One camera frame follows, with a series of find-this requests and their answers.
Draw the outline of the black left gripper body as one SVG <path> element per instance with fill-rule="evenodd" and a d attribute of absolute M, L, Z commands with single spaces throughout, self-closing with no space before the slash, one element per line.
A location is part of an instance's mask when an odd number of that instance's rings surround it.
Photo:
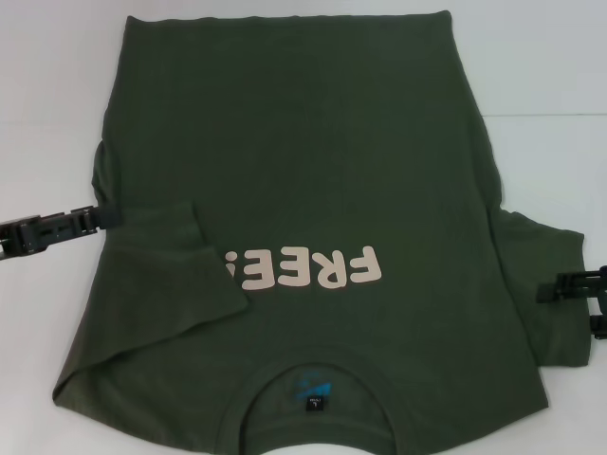
<path fill-rule="evenodd" d="M 23 257 L 27 248 L 22 237 L 22 228 L 26 228 L 31 218 L 10 220 L 1 224 L 1 260 Z"/>

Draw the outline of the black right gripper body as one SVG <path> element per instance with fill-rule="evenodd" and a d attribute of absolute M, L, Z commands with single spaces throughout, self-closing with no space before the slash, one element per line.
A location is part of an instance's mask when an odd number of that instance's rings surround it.
<path fill-rule="evenodd" d="M 596 289 L 596 299 L 598 301 L 599 315 L 590 317 L 591 332 L 595 339 L 605 339 L 607 337 L 606 328 L 606 273 L 607 266 L 604 265 L 598 270 L 598 287 Z"/>

